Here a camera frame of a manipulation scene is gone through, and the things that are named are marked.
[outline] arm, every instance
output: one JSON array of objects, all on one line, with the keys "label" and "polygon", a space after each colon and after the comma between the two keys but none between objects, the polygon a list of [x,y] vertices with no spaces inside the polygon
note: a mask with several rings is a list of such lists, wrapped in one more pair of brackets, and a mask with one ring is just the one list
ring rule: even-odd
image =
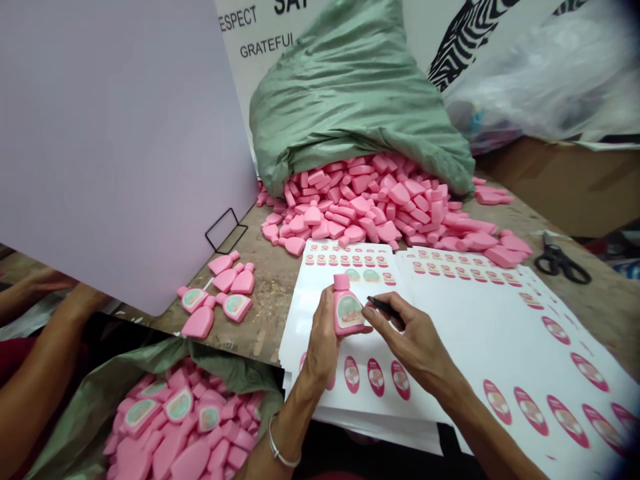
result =
[{"label": "arm", "polygon": [[64,290],[77,282],[50,268],[44,268],[0,292],[0,327],[20,318],[48,293]]},{"label": "arm", "polygon": [[[370,333],[371,327],[360,333]],[[333,380],[338,364],[340,342],[333,329],[333,285],[322,290],[320,304],[313,315],[307,358],[282,411],[273,420],[271,433],[280,455],[290,462],[300,458],[311,416],[325,387]],[[293,469],[273,458],[266,433],[251,452],[234,480],[289,480]]]},{"label": "arm", "polygon": [[67,389],[82,329],[109,298],[79,285],[58,306],[20,369],[0,389],[0,480],[26,460]]},{"label": "arm", "polygon": [[430,316],[397,293],[377,295],[402,316],[404,335],[394,330],[371,303],[365,318],[424,390],[432,394],[462,432],[484,472],[491,479],[546,479],[476,397],[442,344]]}]

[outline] person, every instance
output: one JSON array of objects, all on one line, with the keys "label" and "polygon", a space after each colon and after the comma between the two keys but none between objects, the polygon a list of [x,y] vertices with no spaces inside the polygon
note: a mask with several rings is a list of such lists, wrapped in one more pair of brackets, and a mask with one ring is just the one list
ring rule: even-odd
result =
[{"label": "person", "polygon": [[[403,334],[368,302],[362,310],[411,376],[432,394],[456,424],[490,479],[546,479],[511,436],[476,397],[451,360],[428,314],[395,292],[376,295],[390,303],[406,323]],[[372,327],[362,333],[370,333]],[[269,433],[255,446],[236,480],[288,480],[299,462],[311,416],[334,378],[340,343],[333,328],[333,286],[322,291],[313,316],[307,357],[280,413],[269,420]]]},{"label": "person", "polygon": [[0,292],[0,327],[50,292],[73,290],[37,338],[0,342],[0,480],[24,477],[83,377],[81,335],[90,316],[110,300],[51,268]]}]

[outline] cardboard box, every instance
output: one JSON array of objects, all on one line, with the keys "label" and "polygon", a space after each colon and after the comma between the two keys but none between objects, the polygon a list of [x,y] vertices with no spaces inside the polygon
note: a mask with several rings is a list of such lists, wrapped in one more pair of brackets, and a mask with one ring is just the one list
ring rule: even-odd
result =
[{"label": "cardboard box", "polygon": [[524,137],[477,161],[573,237],[602,237],[640,217],[640,150],[592,151]]}]

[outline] wooden workbench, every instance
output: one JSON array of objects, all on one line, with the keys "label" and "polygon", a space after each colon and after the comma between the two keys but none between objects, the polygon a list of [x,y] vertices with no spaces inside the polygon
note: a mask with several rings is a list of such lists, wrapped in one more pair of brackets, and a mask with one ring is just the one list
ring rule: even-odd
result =
[{"label": "wooden workbench", "polygon": [[[236,324],[226,318],[220,306],[216,306],[213,328],[202,343],[278,365],[278,348],[301,258],[290,256],[282,247],[272,246],[262,236],[260,224],[270,211],[270,207],[264,206],[254,207],[248,212],[241,222],[249,229],[236,246],[242,255],[242,262],[250,261],[255,264],[256,282],[251,295],[253,308],[244,322]],[[532,268],[533,259],[542,250],[539,232],[549,229],[560,233],[558,228],[518,198],[510,205],[492,207],[479,205],[474,200],[466,203],[463,211],[474,219],[490,221],[501,229],[513,230],[516,235],[529,242],[534,253],[525,265]],[[591,334],[606,346],[621,366],[638,381],[640,282],[625,279],[570,239],[557,238],[555,241],[570,258],[588,270],[593,282],[590,285],[578,285],[561,275],[550,277],[540,273],[539,277],[558,294]],[[2,280],[12,283],[37,266],[33,260],[14,253],[0,261],[0,273],[6,273]],[[189,286],[202,288],[210,278],[211,272],[205,264]],[[216,292],[213,286],[207,290],[210,293]],[[179,332],[188,318],[179,299],[159,317],[150,317],[128,305],[121,305],[114,315],[167,333]]]}]

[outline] zebra print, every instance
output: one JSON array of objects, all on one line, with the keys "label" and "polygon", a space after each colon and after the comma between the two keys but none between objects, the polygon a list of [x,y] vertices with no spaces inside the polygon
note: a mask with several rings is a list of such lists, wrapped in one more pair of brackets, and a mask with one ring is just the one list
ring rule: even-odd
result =
[{"label": "zebra print", "polygon": [[556,8],[556,10],[555,10],[555,12],[553,12],[553,14],[556,17],[558,17],[558,16],[562,15],[563,13],[570,12],[570,11],[576,11],[576,10],[578,10],[578,8],[582,7],[586,2],[587,2],[587,0],[565,0],[562,5],[560,5],[558,8]]},{"label": "zebra print", "polygon": [[427,77],[438,90],[444,91],[475,61],[475,51],[489,41],[499,18],[519,1],[467,0],[465,2],[449,24],[438,52],[429,66]]}]

